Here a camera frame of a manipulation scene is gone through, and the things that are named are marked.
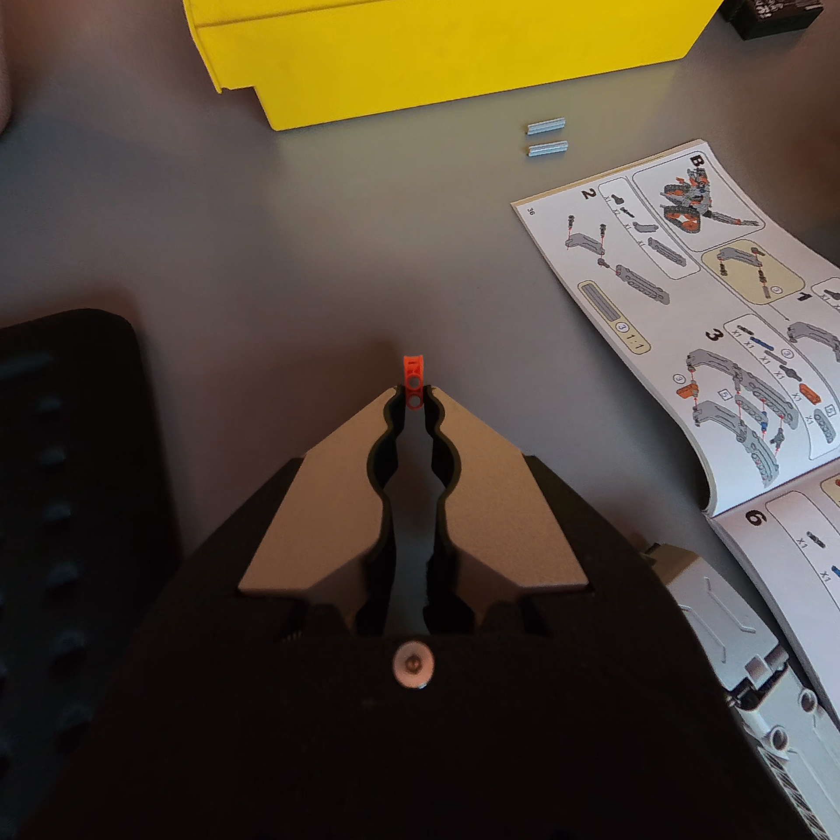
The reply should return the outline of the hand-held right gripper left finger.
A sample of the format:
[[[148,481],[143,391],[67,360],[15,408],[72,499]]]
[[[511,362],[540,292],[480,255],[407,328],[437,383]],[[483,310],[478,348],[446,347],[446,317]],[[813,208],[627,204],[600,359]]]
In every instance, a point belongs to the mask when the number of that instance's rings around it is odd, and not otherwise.
[[[238,589],[336,606],[368,600],[363,560],[382,534],[384,502],[368,460],[387,430],[388,388],[305,455]]]

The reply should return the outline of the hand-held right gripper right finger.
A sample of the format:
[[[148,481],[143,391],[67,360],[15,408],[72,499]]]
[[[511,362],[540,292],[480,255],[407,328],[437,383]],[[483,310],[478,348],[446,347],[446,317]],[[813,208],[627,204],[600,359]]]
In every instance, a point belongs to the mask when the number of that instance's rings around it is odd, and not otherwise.
[[[427,386],[437,503],[428,623],[481,623],[499,602],[589,584],[522,451],[443,390]]]

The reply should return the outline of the yellow plastic bin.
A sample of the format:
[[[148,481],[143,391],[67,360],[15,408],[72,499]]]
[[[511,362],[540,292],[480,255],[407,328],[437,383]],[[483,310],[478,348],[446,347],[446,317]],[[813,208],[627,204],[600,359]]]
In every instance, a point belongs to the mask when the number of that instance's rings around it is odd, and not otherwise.
[[[677,60],[717,1],[184,1],[218,91],[274,130]]]

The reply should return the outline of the grey toy panel assembly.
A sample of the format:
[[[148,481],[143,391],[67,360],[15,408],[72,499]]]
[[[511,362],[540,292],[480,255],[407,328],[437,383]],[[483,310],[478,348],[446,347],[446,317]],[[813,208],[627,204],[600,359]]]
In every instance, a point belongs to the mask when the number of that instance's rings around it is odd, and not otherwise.
[[[698,554],[647,551],[704,648],[728,705],[815,838],[839,838],[839,734],[758,614]]]

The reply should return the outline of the black studded foam mat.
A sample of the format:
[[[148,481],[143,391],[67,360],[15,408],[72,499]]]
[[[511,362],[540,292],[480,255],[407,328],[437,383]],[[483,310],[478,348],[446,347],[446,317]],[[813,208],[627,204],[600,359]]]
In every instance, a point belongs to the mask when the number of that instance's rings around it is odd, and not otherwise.
[[[130,324],[66,311],[4,329],[1,356],[2,813],[20,820],[181,551]]]

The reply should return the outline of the building instruction booklet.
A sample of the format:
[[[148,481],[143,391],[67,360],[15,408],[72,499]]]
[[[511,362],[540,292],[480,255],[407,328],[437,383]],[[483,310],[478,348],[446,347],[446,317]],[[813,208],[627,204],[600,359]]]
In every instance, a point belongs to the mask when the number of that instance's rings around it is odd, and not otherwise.
[[[712,527],[839,698],[839,274],[707,143],[515,203],[584,313],[677,421]]]

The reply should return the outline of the black box with blue edge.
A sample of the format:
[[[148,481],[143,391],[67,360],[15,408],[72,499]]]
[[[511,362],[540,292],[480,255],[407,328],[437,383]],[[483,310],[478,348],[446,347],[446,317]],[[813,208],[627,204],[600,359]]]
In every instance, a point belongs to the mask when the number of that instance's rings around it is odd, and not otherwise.
[[[718,12],[743,40],[808,28],[822,1],[723,1]]]

